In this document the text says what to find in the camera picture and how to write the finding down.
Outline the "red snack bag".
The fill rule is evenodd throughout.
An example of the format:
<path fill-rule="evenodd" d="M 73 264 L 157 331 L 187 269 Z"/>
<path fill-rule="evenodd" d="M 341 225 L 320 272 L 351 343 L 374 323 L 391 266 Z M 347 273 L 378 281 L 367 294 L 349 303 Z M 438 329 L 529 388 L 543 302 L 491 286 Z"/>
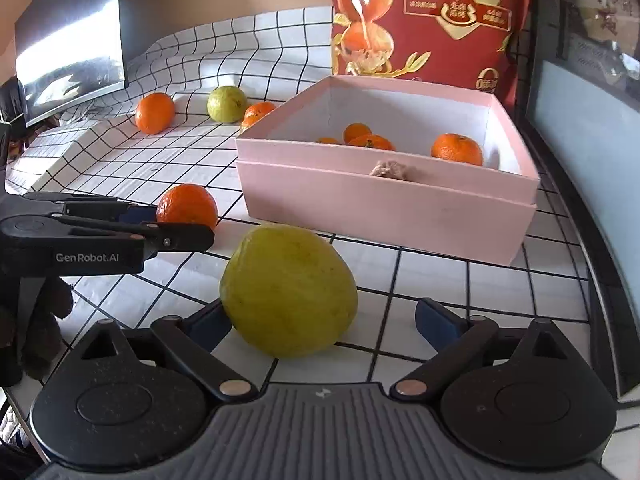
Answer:
<path fill-rule="evenodd" d="M 515 104 L 529 0 L 332 0 L 332 72 L 449 84 Z"/>

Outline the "black monitor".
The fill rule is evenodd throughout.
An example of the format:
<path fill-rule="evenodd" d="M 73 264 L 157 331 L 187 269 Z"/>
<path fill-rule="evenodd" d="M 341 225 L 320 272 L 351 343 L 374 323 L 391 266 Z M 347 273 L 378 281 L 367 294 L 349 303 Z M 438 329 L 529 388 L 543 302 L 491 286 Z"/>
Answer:
<path fill-rule="evenodd" d="M 120 0 L 32 0 L 15 25 L 27 125 L 126 88 Z"/>

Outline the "small mandarin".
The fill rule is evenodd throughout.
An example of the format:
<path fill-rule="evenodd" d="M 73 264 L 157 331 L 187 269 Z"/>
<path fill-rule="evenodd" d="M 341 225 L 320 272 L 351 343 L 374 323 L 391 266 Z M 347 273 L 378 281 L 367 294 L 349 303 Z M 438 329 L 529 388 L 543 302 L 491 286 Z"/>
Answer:
<path fill-rule="evenodd" d="M 276 108 L 276 106 L 271 102 L 267 102 L 267 101 L 258 102 L 258 103 L 252 104 L 249 107 L 247 107 L 247 109 L 245 111 L 245 114 L 244 114 L 244 118 L 247 119 L 247 118 L 250 118 L 250 117 L 256 117 L 256 116 L 262 116 L 262 115 L 265 115 L 265 114 L 269 114 L 275 108 Z"/>
<path fill-rule="evenodd" d="M 246 131 L 251 126 L 254 126 L 262 119 L 260 115 L 253 115 L 250 117 L 245 117 L 241 122 L 241 132 Z"/>

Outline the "pink gift box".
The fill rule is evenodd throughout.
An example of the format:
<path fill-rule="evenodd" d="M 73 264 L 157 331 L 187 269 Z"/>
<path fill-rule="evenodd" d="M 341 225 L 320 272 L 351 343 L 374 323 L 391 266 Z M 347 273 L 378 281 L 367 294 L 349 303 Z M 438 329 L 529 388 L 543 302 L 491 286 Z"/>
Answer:
<path fill-rule="evenodd" d="M 395 151 L 346 144 L 353 122 Z M 483 165 L 432 157 L 444 133 L 480 144 Z M 320 144 L 322 136 L 341 144 Z M 532 156 L 498 99 L 480 91 L 329 76 L 241 133 L 236 149 L 257 219 L 509 264 L 536 211 Z"/>

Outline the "large orange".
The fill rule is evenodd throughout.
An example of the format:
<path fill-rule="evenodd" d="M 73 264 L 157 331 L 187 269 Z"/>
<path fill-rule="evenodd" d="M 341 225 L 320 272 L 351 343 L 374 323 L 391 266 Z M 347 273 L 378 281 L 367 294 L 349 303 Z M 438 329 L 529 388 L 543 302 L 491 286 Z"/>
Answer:
<path fill-rule="evenodd" d="M 145 134 L 157 134 L 167 129 L 175 117 L 175 103 L 170 96 L 154 92 L 145 96 L 137 105 L 134 121 Z"/>

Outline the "white grid tablecloth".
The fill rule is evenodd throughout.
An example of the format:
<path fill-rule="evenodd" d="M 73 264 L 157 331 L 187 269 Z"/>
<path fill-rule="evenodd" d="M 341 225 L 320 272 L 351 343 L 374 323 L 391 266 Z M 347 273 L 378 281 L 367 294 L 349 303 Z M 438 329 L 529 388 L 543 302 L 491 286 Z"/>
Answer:
<path fill-rule="evenodd" d="M 325 8 L 177 32 L 10 169 L 2 382 L 40 479 L 613 479 L 639 460 L 572 188 L 489 93 L 331 76 Z"/>

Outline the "green guava fruit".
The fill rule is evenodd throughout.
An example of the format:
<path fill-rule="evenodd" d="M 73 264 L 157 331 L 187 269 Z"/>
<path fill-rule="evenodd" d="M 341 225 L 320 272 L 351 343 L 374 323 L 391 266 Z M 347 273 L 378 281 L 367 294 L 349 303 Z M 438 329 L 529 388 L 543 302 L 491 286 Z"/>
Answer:
<path fill-rule="evenodd" d="M 314 232 L 285 224 L 246 233 L 219 296 L 242 338 L 276 359 L 333 346 L 358 311 L 356 282 L 340 254 Z"/>

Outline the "mandarin inside box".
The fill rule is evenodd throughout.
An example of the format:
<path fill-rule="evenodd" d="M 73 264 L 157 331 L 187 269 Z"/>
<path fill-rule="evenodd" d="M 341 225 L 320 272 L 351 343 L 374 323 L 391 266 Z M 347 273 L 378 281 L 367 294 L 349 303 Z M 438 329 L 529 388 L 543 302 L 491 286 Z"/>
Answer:
<path fill-rule="evenodd" d="M 317 140 L 317 142 L 320 144 L 338 144 L 338 145 L 341 144 L 341 141 L 336 140 L 334 138 L 330 138 L 329 136 L 322 136 Z"/>
<path fill-rule="evenodd" d="M 350 146 L 356 146 L 356 148 L 374 148 L 375 150 L 383 151 L 395 151 L 394 144 L 390 140 L 384 138 L 384 136 L 378 136 L 377 134 L 363 134 L 357 136 L 347 142 Z"/>
<path fill-rule="evenodd" d="M 482 166 L 484 162 L 480 144 L 468 136 L 457 133 L 444 133 L 439 136 L 432 145 L 431 156 L 473 166 Z"/>
<path fill-rule="evenodd" d="M 346 144 L 349 144 L 352 140 L 369 134 L 371 134 L 371 129 L 367 125 L 362 122 L 353 122 L 344 129 L 343 140 Z"/>

